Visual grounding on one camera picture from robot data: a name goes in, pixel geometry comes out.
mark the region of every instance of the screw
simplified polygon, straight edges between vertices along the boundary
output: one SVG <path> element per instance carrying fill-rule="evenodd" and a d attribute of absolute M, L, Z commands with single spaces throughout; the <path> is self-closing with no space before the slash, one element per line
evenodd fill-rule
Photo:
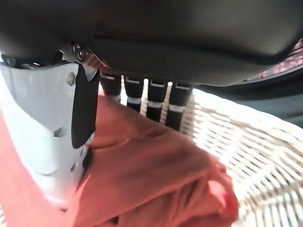
<path fill-rule="evenodd" d="M 66 82 L 72 86 L 75 82 L 75 74 L 73 72 L 70 72 L 69 74 L 67 74 L 67 79 Z"/>
<path fill-rule="evenodd" d="M 74 52 L 75 55 L 77 55 L 79 61 L 84 61 L 87 50 L 83 44 L 75 43 L 72 46 L 72 51 Z"/>

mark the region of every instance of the red fabric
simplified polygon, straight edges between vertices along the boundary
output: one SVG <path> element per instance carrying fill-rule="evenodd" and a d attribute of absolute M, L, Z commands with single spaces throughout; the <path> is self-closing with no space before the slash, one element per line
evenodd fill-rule
<path fill-rule="evenodd" d="M 93 160 L 66 213 L 22 166 L 0 116 L 0 204 L 8 227 L 229 227 L 238 203 L 225 167 L 187 138 L 108 98 Z"/>

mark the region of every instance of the white wicker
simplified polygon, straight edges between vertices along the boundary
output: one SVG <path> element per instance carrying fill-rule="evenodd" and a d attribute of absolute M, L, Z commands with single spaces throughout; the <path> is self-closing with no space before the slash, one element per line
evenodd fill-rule
<path fill-rule="evenodd" d="M 147 106 L 144 83 L 142 114 Z M 124 89 L 121 96 L 126 104 Z M 233 227 L 303 227 L 303 129 L 194 89 L 180 131 L 227 166 L 240 202 Z"/>
<path fill-rule="evenodd" d="M 1 205 L 0 205 L 0 227 L 7 227 L 7 223 L 5 221 L 4 212 L 2 210 Z"/>

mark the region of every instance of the red cloth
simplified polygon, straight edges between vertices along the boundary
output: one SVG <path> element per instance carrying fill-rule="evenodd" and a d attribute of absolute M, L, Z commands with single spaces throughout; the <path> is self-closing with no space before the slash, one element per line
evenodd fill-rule
<path fill-rule="evenodd" d="M 63 213 L 37 189 L 0 119 L 0 204 L 8 227 L 229 227 L 238 216 L 231 179 L 213 156 L 104 97 L 92 163 Z"/>

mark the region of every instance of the white stripe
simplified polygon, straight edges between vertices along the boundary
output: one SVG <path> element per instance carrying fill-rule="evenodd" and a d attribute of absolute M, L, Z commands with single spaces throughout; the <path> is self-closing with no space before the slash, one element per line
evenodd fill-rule
<path fill-rule="evenodd" d="M 121 101 L 121 95 L 118 95 L 118 96 L 109 96 L 109 97 L 111 97 L 112 99 L 114 99 L 118 103 Z"/>
<path fill-rule="evenodd" d="M 152 108 L 161 108 L 163 103 L 148 101 L 148 106 Z"/>
<path fill-rule="evenodd" d="M 128 78 L 126 78 L 126 81 L 127 81 L 128 83 L 132 83 L 132 84 L 140 84 L 139 81 L 137 81 L 137 80 L 132 80 L 132 79 L 128 79 Z"/>
<path fill-rule="evenodd" d="M 115 80 L 114 77 L 110 77 L 110 76 L 103 76 L 103 75 L 100 75 L 102 78 L 105 78 L 105 79 L 111 79 L 111 80 Z"/>
<path fill-rule="evenodd" d="M 180 106 L 180 105 L 169 105 L 169 110 L 182 113 L 185 109 L 185 106 Z"/>
<path fill-rule="evenodd" d="M 155 84 L 152 81 L 151 81 L 151 86 L 153 86 L 153 87 L 165 87 L 164 84 Z"/>
<path fill-rule="evenodd" d="M 132 104 L 140 104 L 141 99 L 140 98 L 127 97 L 127 102 L 132 103 Z"/>
<path fill-rule="evenodd" d="M 184 86 L 180 86 L 178 84 L 176 84 L 176 88 L 183 89 L 183 90 L 190 90 L 190 87 L 184 87 Z"/>

